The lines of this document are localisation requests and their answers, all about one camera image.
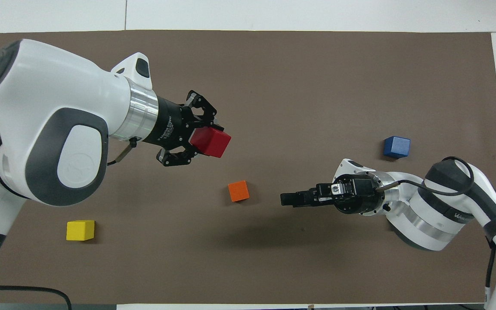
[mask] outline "robotic arm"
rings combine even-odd
[[[198,154],[221,157],[230,136],[214,122],[216,114],[194,91],[186,104],[155,94],[141,53],[106,72],[37,41],[0,49],[0,246],[26,199],[82,202],[107,165],[140,141],[163,147],[157,160],[164,166],[189,164]],[[110,163],[109,137],[129,143]],[[177,147],[185,150],[170,153]]]
[[[496,247],[496,191],[473,165],[455,157],[434,164],[422,180],[401,172],[381,172],[343,159],[332,183],[281,194],[282,205],[334,205],[345,214],[383,214],[409,245],[441,251],[476,218]],[[496,290],[486,287],[486,308],[496,310]]]

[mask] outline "metallic band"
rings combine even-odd
[[[411,222],[411,224],[413,224],[419,231],[436,240],[450,242],[456,236],[456,234],[446,233],[445,231],[441,231],[428,224],[425,220],[422,220],[422,218],[418,216],[410,206],[403,208],[401,213],[403,213],[409,222]]]
[[[153,130],[158,118],[158,99],[153,90],[147,90],[126,78],[130,83],[130,108],[124,122],[110,135],[122,141],[129,141],[133,137],[143,140]]]

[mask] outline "brown mat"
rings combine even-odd
[[[48,286],[78,304],[480,302],[478,224],[439,253],[408,247],[384,217],[288,208],[279,194],[332,178],[343,158],[425,175],[456,155],[496,186],[496,75],[488,33],[119,31],[0,34],[61,47],[109,70],[145,53],[160,96],[191,89],[232,136],[221,159],[162,167],[140,145],[69,208],[27,202],[0,251],[0,284]],[[398,161],[382,140],[412,139]],[[124,143],[112,142],[109,157]],[[252,197],[230,202],[227,184]],[[68,220],[96,238],[65,241]],[[0,302],[60,302],[0,293]]]

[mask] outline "red cube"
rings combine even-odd
[[[229,141],[231,136],[212,127],[197,128],[191,137],[191,144],[201,153],[217,158],[222,157]]]

